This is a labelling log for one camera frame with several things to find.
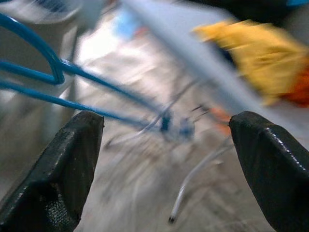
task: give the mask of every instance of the blue wire rack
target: blue wire rack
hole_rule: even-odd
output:
[[[127,117],[115,112],[105,111],[104,109],[94,108],[88,105],[80,104],[77,102],[61,99],[52,95],[42,93],[40,91],[27,88],[22,85],[14,84],[8,81],[3,81],[0,79],[0,88],[9,89],[17,91],[21,94],[30,96],[35,99],[39,99],[46,102],[51,102],[58,104],[64,107],[76,109],[76,110],[88,110],[95,112],[99,115],[109,117],[111,119],[119,120],[123,123],[132,125],[138,128],[140,131],[155,131],[161,134],[164,134],[164,137],[169,139],[176,139],[181,141],[191,140],[194,135],[194,125],[187,119],[184,118],[181,120],[180,125],[172,124],[172,114],[170,109],[172,105],[179,99],[179,97],[192,85],[189,84],[183,91],[181,91],[168,106],[162,106],[157,104],[154,101],[150,101],[148,98],[140,95],[139,93],[133,92],[125,87],[119,87],[116,83],[106,77],[94,76],[76,64],[69,62],[67,60],[60,59],[52,48],[35,32],[24,26],[23,24],[17,22],[11,17],[0,14],[0,26],[4,27],[7,30],[12,31],[16,35],[23,38],[26,42],[36,48],[48,61],[52,74],[47,74],[39,71],[35,71],[29,68],[26,68],[21,65],[17,65],[11,62],[8,62],[4,59],[0,59],[0,69],[15,73],[24,77],[32,78],[36,81],[41,81],[49,85],[61,85],[64,83],[64,72],[68,74],[77,75],[92,82],[105,86],[115,93],[123,95],[125,98],[128,98],[148,110],[156,114],[156,118],[149,122],[145,120],[138,119],[136,117]]]

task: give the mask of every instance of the orange cloth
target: orange cloth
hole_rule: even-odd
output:
[[[300,107],[309,107],[309,57],[306,61],[306,68],[298,75],[292,91],[284,94],[283,98],[297,103]]]
[[[224,110],[222,110],[220,108],[211,108],[210,112],[212,113],[212,115],[217,117],[218,120],[220,120],[220,121],[225,121],[225,122],[230,121],[231,116],[228,115]],[[231,134],[231,129],[230,129],[229,125],[227,125],[227,124],[224,125],[223,123],[216,123],[216,122],[215,122],[215,125],[222,134],[224,134],[226,136],[229,136]]]

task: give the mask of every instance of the tiled floor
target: tiled floor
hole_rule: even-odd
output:
[[[167,103],[173,92],[191,81],[150,35],[123,43],[112,34],[111,22],[107,18],[94,34],[84,36],[79,64],[162,103]],[[78,99],[83,103],[151,118],[147,111],[88,82],[78,81],[77,89]],[[188,115],[201,96],[208,101],[207,95],[196,86],[191,88],[175,105],[175,116]],[[0,145],[6,155],[1,157],[0,185],[4,187],[0,197],[21,168],[27,169],[44,146],[34,137],[29,138],[35,134],[31,132],[35,125],[29,123],[35,122],[34,110],[40,109],[16,115],[14,123],[7,119],[10,126],[5,127],[2,121]],[[168,224],[182,180],[225,137],[208,117],[196,123],[194,142],[182,145],[147,134],[106,149],[104,145],[111,138],[132,129],[111,120],[106,120],[105,126],[95,180],[77,232],[273,231],[245,182],[234,150],[193,179],[179,219],[172,226]]]

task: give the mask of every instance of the blue metal frame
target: blue metal frame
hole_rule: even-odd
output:
[[[29,77],[34,80],[42,81],[42,82],[45,82],[51,85],[60,85],[64,83],[63,72],[84,77],[99,85],[103,85],[117,93],[120,93],[124,97],[129,98],[132,101],[135,101],[136,103],[139,103],[140,105],[146,107],[148,110],[156,113],[157,118],[158,119],[161,118],[161,125],[158,126],[153,122],[138,120],[133,117],[122,116],[114,112],[108,112],[108,111],[100,110],[100,109],[93,108],[87,105],[82,105],[77,102],[57,98],[57,97],[44,94],[39,91],[26,88],[21,85],[13,84],[7,81],[0,81],[0,88],[11,89],[19,93],[28,95],[30,97],[43,100],[46,102],[51,102],[54,104],[62,105],[68,108],[73,108],[77,110],[89,110],[89,111],[95,112],[102,116],[120,120],[124,123],[138,127],[141,130],[147,129],[147,130],[152,130],[152,131],[153,130],[160,131],[164,133],[170,132],[171,130],[171,126],[170,126],[171,125],[171,114],[169,112],[170,107],[163,107],[161,105],[158,105],[154,103],[153,101],[146,99],[145,97],[143,97],[142,95],[138,93],[125,89],[124,87],[118,87],[116,83],[113,83],[113,81],[109,80],[108,78],[105,78],[102,76],[100,77],[94,76],[88,72],[85,72],[82,68],[80,68],[79,66],[67,60],[59,59],[58,56],[55,54],[55,52],[52,50],[52,48],[40,36],[38,36],[35,32],[30,30],[23,24],[14,20],[13,18],[0,14],[0,26],[17,34],[18,36],[23,38],[25,41],[27,41],[30,45],[32,45],[34,48],[36,48],[47,59],[51,67],[51,70],[52,70],[52,75],[39,72],[39,71],[35,71],[32,69],[26,68],[24,66],[13,64],[13,63],[0,59],[0,69],[1,70],[5,70],[7,72]],[[187,140],[188,137],[192,137],[192,134],[187,133],[187,129],[186,129],[187,127],[191,127],[191,125],[189,126],[187,125],[187,123],[185,123],[183,126],[181,126],[181,128],[177,129],[176,131],[176,133],[180,136],[183,133],[182,136],[185,137],[184,138],[185,140]]]

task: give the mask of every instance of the blue object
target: blue object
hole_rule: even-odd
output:
[[[192,134],[195,133],[195,127],[190,123],[189,119],[184,118],[181,121],[179,134],[182,135],[182,139],[190,141]]]
[[[140,105],[144,106],[150,111],[156,113],[157,117],[161,119],[161,125],[158,126],[155,123],[151,123],[145,120],[139,120],[139,119],[135,119],[132,117],[122,116],[115,112],[104,111],[98,108],[93,108],[87,105],[79,104],[77,102],[64,100],[64,99],[57,98],[57,97],[54,97],[48,94],[41,93],[39,91],[30,89],[30,88],[27,88],[21,85],[7,82],[7,81],[0,80],[0,88],[11,89],[19,93],[25,94],[27,96],[30,96],[32,98],[36,98],[36,99],[43,100],[46,102],[51,102],[51,103],[58,104],[64,107],[77,109],[77,110],[92,111],[102,116],[120,120],[124,123],[138,127],[139,129],[147,129],[148,131],[157,131],[161,133],[170,133],[171,117],[170,117],[169,108],[165,109],[163,106],[154,103],[153,101],[141,96],[138,93],[132,92],[124,87],[118,87],[116,83],[114,83],[113,81],[105,77],[94,76],[84,71],[79,66],[67,60],[59,59],[57,55],[55,54],[55,52],[52,50],[52,48],[50,48],[48,44],[46,44],[41,37],[39,37],[33,31],[31,31],[30,29],[28,29],[27,27],[25,27],[24,25],[20,24],[19,22],[17,22],[16,20],[10,17],[0,14],[0,26],[19,35],[21,38],[27,41],[30,45],[35,47],[49,62],[51,66],[51,70],[52,70],[52,75],[39,72],[39,71],[35,71],[32,69],[26,68],[24,66],[21,66],[21,65],[13,64],[3,59],[2,60],[0,59],[0,69],[11,72],[11,73],[15,73],[18,75],[22,75],[25,77],[29,77],[29,78],[32,78],[38,81],[42,81],[47,84],[52,84],[52,85],[59,85],[59,84],[64,83],[63,72],[73,74],[73,75],[74,74],[79,75],[99,85],[110,88],[111,90],[122,94],[126,98],[129,98],[132,101],[135,101],[136,103],[139,103]],[[182,130],[178,131],[178,134],[177,134],[178,137],[183,136],[181,131]]]
[[[298,6],[308,3],[309,0],[288,0],[286,5],[288,6]]]
[[[140,21],[124,6],[121,6],[115,21],[114,32],[126,40],[131,40],[141,27]]]

